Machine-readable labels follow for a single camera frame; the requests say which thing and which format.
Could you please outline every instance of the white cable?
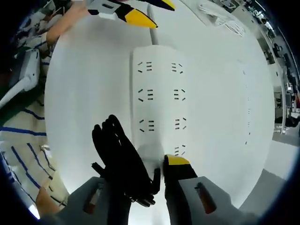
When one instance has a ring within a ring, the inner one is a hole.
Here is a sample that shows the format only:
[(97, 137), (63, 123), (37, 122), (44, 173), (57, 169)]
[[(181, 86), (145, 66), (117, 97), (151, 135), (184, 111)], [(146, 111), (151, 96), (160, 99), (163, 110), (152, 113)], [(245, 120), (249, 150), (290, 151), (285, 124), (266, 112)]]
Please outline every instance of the white cable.
[(9, 102), (14, 96), (16, 96), (19, 92), (24, 90), (24, 87), (30, 85), (30, 78), (28, 76), (24, 77), (18, 83), (16, 83), (0, 100), (0, 109)]
[(200, 1), (198, 9), (207, 15), (217, 17), (217, 20), (214, 23), (215, 26), (225, 26), (237, 35), (241, 37), (244, 36), (245, 29), (238, 25), (233, 17), (225, 15), (223, 9), (217, 4), (210, 1)]

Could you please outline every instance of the person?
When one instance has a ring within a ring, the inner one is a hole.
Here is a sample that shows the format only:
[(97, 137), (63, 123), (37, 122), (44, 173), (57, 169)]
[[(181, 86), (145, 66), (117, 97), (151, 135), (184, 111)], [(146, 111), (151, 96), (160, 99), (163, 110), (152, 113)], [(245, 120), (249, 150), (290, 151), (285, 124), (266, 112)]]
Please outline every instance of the person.
[[(59, 36), (78, 20), (88, 15), (81, 3), (71, 8), (47, 32), (28, 38), (17, 54), (38, 49), (41, 55), (39, 85), (19, 93), (0, 109), (0, 159), (7, 166), (7, 176), (20, 196), (36, 204), (40, 213), (57, 211), (45, 188), (56, 170), (49, 158), (44, 116), (44, 86), (52, 51)], [(13, 47), (7, 47), (12, 53)], [(13, 57), (0, 65), (0, 97), (8, 90), (12, 76)]]
[(30, 17), (31, 24), (29, 27), (37, 35), (45, 33), (62, 17), (61, 14), (58, 14), (58, 11), (53, 12), (46, 8), (38, 10)]

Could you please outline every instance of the white table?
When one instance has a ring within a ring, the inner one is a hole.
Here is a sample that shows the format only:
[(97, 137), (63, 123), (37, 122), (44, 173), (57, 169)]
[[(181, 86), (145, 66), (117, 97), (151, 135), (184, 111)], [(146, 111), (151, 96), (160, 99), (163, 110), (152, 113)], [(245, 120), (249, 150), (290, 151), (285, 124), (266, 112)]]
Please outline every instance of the white table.
[[(250, 33), (240, 38), (206, 27), (181, 2), (173, 2), (175, 12), (154, 7), (153, 16), (158, 43), (181, 50), (195, 65), (189, 75), (191, 133), (185, 157), (198, 176), (223, 188), (239, 207), (261, 174), (272, 140), (267, 62)], [(143, 3), (131, 5), (146, 12)], [(49, 145), (69, 192), (97, 176), (90, 166), (100, 162), (91, 138), (96, 123), (115, 114), (131, 138), (129, 53), (150, 44), (148, 29), (97, 17), (83, 19), (59, 39), (48, 72), (45, 116)], [(156, 200), (163, 204), (162, 192)], [(142, 209), (134, 221), (151, 224), (157, 215), (165, 224), (163, 208), (153, 207), (149, 219)]]

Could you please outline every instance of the desk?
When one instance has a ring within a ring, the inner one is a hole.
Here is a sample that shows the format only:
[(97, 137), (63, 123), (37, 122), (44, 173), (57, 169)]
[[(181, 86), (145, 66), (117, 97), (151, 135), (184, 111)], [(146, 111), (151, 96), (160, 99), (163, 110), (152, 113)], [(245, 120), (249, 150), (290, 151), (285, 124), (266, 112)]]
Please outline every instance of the desk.
[[(175, 12), (153, 7), (153, 16), (159, 44), (179, 49), (195, 68), (188, 75), (191, 133), (185, 157), (239, 207), (261, 174), (272, 140), (274, 98), (266, 60), (252, 36), (206, 27), (184, 4), (173, 2)], [(146, 12), (143, 3), (131, 5)], [(46, 82), (45, 117), (69, 192), (97, 176), (90, 166), (101, 163), (91, 138), (94, 124), (113, 113), (131, 139), (129, 54), (150, 44), (148, 29), (92, 16), (59, 39)], [(163, 209), (142, 208), (129, 217), (130, 224), (168, 224), (163, 191), (155, 200)], [(138, 206), (132, 207), (130, 214)]]

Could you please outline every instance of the blue striped fabric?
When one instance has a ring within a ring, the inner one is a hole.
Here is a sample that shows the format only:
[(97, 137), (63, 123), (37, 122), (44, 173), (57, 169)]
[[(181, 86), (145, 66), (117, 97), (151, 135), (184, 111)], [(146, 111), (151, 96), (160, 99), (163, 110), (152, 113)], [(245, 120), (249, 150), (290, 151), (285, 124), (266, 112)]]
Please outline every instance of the blue striped fabric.
[(44, 167), (41, 165), (39, 159), (38, 159), (38, 156), (36, 155), (32, 145), (30, 143), (27, 143), (27, 146), (29, 147), (29, 149), (31, 150), (32, 154), (34, 155), (34, 158), (36, 159), (37, 161), (37, 164), (45, 171), (45, 173), (52, 178), (52, 176), (44, 169)]
[(33, 111), (31, 111), (29, 109), (23, 109), (22, 111), (25, 112), (25, 113), (28, 113), (30, 115), (33, 115), (38, 120), (44, 120), (45, 119), (45, 117), (38, 116)]
[(43, 41), (43, 42), (39, 43), (38, 45), (34, 46), (34, 49), (37, 49), (38, 47), (42, 46), (45, 43), (46, 43), (46, 41)]
[(44, 149), (42, 149), (42, 152), (43, 152), (43, 154), (44, 154), (44, 156), (45, 156), (45, 159), (46, 159), (46, 161), (47, 161), (47, 163), (48, 163), (48, 167), (49, 167), (50, 169), (52, 169), (53, 171), (55, 171), (55, 169), (51, 166), (51, 164), (50, 164), (50, 162), (49, 162), (49, 160), (48, 160), (48, 157), (47, 157), (46, 152), (45, 152)]
[(15, 176), (15, 178), (17, 179), (18, 183), (19, 183), (20, 186), (21, 186), (21, 190), (22, 190), (23, 192), (25, 192), (25, 194), (26, 194), (26, 195), (27, 195), (34, 203), (36, 203), (36, 201), (33, 200), (33, 198), (31, 197), (31, 195), (30, 195), (27, 191), (25, 191), (25, 189), (22, 187), (22, 184), (21, 184), (19, 178), (17, 177), (17, 174), (16, 174), (14, 171), (13, 171), (13, 173), (14, 173), (14, 176)]
[(45, 105), (44, 105), (41, 101), (39, 101), (39, 100), (37, 100), (37, 103), (38, 103), (40, 106), (42, 106), (42, 107), (45, 106)]
[(7, 132), (19, 133), (19, 134), (29, 134), (33, 136), (47, 136), (45, 132), (34, 132), (32, 130), (25, 130), (25, 129), (14, 128), (14, 127), (0, 127), (0, 131), (7, 131)]
[(15, 157), (17, 158), (17, 160), (19, 161), (19, 163), (22, 165), (23, 169), (26, 171), (26, 176), (28, 177), (28, 179), (38, 188), (40, 189), (41, 186), (39, 186), (39, 184), (33, 179), (33, 177), (28, 173), (28, 168), (26, 167), (25, 163), (22, 161), (22, 159), (20, 158), (20, 156), (18, 155), (17, 151), (15, 150), (15, 148), (13, 146), (11, 146), (11, 150), (13, 151)]
[(11, 172), (9, 172), (8, 174), (7, 174), (7, 176), (8, 176), (8, 179), (10, 180), (10, 182), (12, 182), (12, 183), (14, 183), (15, 182), (15, 179), (14, 179), (14, 177), (17, 179), (17, 182), (20, 184), (20, 186), (21, 186), (21, 190), (35, 203), (35, 201), (33, 200), (33, 198), (30, 196), (30, 194), (29, 193), (27, 193), (25, 190), (24, 190), (24, 188), (22, 188), (22, 184), (21, 184), (21, 182), (20, 182), (20, 180), (19, 180), (19, 178), (18, 178), (18, 176), (16, 175), (16, 173), (14, 172), (14, 171), (12, 171), (10, 168), (9, 168), (9, 165), (8, 165), (8, 161), (6, 160), (6, 158), (5, 158), (5, 156), (4, 156), (4, 154), (3, 153), (5, 153), (5, 152), (0, 152), (0, 157), (2, 157), (1, 158), (1, 160), (3, 160), (4, 162), (3, 162), (3, 164), (5, 164), (7, 167), (8, 167), (8, 169), (11, 171)]

